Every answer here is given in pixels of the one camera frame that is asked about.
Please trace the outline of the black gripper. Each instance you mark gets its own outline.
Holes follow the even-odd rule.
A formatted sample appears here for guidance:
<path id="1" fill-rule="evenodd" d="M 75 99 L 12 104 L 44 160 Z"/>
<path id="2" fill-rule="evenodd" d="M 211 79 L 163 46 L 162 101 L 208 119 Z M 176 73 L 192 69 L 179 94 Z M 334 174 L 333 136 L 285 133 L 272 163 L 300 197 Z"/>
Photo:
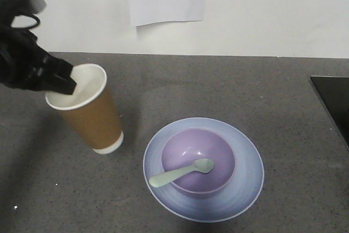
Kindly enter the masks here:
<path id="1" fill-rule="evenodd" d="M 72 95 L 77 85 L 72 70 L 72 64 L 39 47 L 29 30 L 1 25 L 1 83 L 5 86 Z"/>

